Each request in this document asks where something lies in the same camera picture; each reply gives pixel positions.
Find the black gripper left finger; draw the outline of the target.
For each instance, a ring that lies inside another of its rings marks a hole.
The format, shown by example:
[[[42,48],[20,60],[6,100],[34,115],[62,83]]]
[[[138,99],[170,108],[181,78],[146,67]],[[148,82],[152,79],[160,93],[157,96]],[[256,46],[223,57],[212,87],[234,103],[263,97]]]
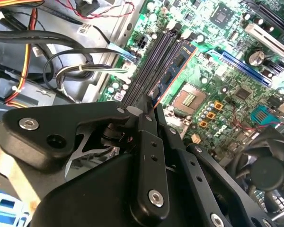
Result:
[[[121,153],[67,181],[85,146]],[[14,109],[0,123],[0,174],[33,221],[162,221],[169,214],[163,141],[149,97]]]

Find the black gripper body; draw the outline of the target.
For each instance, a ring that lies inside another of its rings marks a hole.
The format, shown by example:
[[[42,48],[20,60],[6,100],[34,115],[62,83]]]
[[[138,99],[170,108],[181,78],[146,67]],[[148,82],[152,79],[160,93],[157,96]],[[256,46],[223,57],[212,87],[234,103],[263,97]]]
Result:
[[[164,156],[120,155],[50,192],[35,227],[189,227]]]

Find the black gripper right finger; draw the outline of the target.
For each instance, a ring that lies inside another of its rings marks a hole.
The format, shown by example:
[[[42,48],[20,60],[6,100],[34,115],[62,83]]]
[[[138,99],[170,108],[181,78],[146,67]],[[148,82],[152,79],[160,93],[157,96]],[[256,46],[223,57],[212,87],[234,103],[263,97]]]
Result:
[[[179,133],[168,126],[162,105],[155,108],[165,163],[175,166],[170,196],[183,207],[189,226],[274,227],[272,219],[238,186],[200,146],[185,147]]]

